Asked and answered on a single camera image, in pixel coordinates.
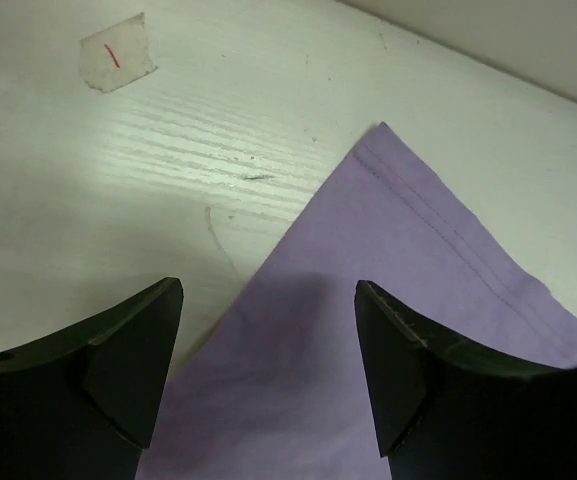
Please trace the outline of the purple t-shirt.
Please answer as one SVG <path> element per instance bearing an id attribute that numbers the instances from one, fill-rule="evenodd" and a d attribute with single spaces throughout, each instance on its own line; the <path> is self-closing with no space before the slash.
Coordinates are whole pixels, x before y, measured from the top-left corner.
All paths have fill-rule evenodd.
<path id="1" fill-rule="evenodd" d="M 141 479 L 577 479 L 577 319 L 386 124 L 166 388 Z"/>

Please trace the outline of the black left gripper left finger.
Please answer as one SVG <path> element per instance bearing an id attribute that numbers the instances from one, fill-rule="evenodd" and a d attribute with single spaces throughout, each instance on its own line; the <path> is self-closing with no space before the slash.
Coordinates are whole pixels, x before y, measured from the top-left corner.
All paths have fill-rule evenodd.
<path id="1" fill-rule="evenodd" d="M 154 433 L 183 305 L 164 278 L 0 352 L 0 479 L 133 479 Z"/>

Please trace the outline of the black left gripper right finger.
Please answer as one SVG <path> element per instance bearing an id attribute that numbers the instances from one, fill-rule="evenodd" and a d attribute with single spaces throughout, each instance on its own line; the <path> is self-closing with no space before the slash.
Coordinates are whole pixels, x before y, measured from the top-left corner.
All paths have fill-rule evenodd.
<path id="1" fill-rule="evenodd" d="M 577 479 L 577 367 L 499 352 L 371 281 L 355 316 L 380 455 L 395 479 Z"/>

